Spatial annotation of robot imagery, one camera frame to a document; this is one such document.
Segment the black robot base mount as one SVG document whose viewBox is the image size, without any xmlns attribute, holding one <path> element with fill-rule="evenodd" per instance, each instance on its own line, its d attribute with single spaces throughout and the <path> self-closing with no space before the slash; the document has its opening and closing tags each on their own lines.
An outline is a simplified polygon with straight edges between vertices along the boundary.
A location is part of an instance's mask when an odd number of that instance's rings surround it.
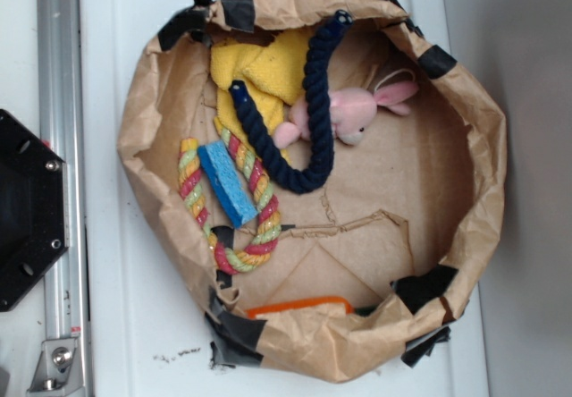
<svg viewBox="0 0 572 397">
<path fill-rule="evenodd" d="M 67 250 L 65 162 L 1 111 L 1 310 L 15 308 Z"/>
</svg>

